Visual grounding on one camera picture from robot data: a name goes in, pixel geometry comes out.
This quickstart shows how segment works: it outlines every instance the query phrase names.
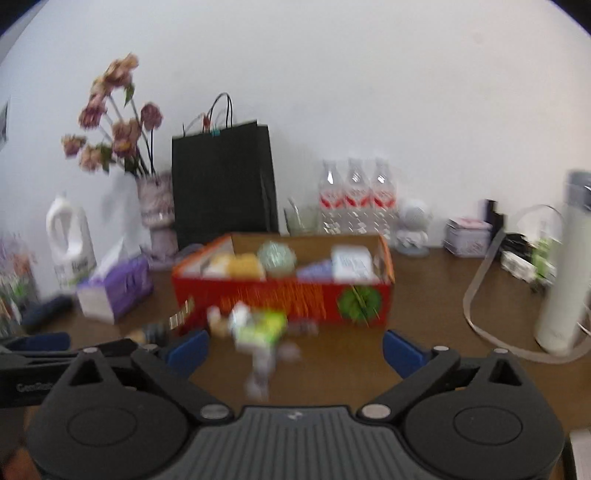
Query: black paper bag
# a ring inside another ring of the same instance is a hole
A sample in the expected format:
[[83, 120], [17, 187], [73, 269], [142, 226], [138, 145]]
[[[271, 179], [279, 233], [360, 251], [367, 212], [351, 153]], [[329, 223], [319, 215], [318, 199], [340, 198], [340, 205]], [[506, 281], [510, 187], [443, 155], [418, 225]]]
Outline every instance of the black paper bag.
[[179, 248], [228, 232], [278, 232], [266, 125], [255, 121], [173, 138], [172, 164]]

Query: white detergent bottle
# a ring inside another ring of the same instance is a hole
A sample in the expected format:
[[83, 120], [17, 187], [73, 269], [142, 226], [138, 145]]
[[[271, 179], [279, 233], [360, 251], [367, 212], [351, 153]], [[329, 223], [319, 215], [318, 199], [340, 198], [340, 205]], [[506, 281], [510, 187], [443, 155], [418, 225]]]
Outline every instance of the white detergent bottle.
[[60, 288], [73, 291], [96, 267], [84, 210], [58, 194], [47, 212], [46, 229]]

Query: green leaf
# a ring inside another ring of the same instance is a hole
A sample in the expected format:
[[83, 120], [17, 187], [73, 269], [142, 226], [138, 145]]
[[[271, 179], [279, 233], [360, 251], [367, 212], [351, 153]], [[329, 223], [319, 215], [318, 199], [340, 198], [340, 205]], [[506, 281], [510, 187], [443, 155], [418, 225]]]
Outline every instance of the green leaf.
[[135, 173], [135, 170], [138, 167], [137, 164], [134, 162], [134, 159], [130, 157], [126, 157], [123, 159], [123, 165], [125, 167], [125, 171], [128, 173]]
[[100, 157], [103, 163], [110, 163], [113, 160], [113, 149], [111, 146], [101, 143], [98, 147], [100, 148]]
[[134, 97], [135, 93], [135, 85], [130, 83], [127, 87], [125, 87], [125, 105], [127, 105], [131, 99]]
[[379, 317], [381, 305], [382, 296], [379, 291], [366, 285], [351, 286], [343, 290], [337, 300], [337, 307], [343, 318], [366, 325]]

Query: tissue box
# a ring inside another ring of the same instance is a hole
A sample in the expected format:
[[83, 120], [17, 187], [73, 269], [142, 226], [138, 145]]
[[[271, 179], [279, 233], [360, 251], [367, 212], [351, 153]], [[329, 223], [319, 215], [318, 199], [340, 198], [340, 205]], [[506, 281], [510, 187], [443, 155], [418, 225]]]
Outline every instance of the tissue box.
[[451, 219], [447, 223], [443, 246], [457, 257], [484, 257], [490, 235], [491, 225], [482, 220]]
[[114, 324], [153, 289], [148, 260], [136, 257], [114, 266], [105, 278], [79, 284], [77, 293], [85, 316]]

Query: artificial flower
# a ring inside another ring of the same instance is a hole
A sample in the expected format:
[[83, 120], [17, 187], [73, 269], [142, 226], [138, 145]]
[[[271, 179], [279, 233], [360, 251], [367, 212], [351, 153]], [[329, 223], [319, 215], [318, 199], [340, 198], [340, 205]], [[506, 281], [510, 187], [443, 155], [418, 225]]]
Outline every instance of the artificial flower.
[[31, 274], [31, 261], [26, 254], [15, 254], [12, 259], [14, 273], [19, 277], [25, 277]]
[[86, 137], [66, 135], [61, 138], [61, 144], [64, 147], [66, 157], [75, 157], [78, 155], [80, 149], [86, 144]]
[[88, 130], [89, 128], [96, 128], [100, 124], [100, 118], [103, 113], [107, 111], [105, 101], [103, 100], [99, 105], [91, 105], [90, 102], [78, 117], [78, 123], [82, 128]]
[[137, 55], [128, 53], [127, 56], [121, 60], [121, 66], [129, 70], [135, 70], [139, 66]]
[[102, 167], [102, 153], [100, 148], [87, 145], [80, 156], [80, 168], [86, 171], [96, 171]]
[[127, 139], [113, 141], [113, 153], [120, 158], [135, 157], [137, 145]]
[[108, 96], [113, 91], [113, 87], [105, 82], [105, 77], [97, 77], [95, 81], [92, 82], [92, 87], [90, 87], [90, 96], [94, 95], [102, 95], [103, 97]]
[[153, 130], [162, 125], [162, 113], [156, 104], [152, 102], [146, 103], [142, 107], [141, 122], [146, 130]]
[[105, 95], [102, 93], [95, 93], [94, 95], [91, 95], [88, 100], [88, 106], [91, 108], [104, 108], [106, 111]]
[[123, 60], [114, 60], [104, 75], [105, 83], [111, 87], [126, 87], [131, 84], [131, 70], [139, 65], [138, 57], [127, 55]]
[[115, 122], [112, 127], [115, 140], [129, 140], [136, 144], [142, 133], [139, 122], [132, 118], [129, 122]]

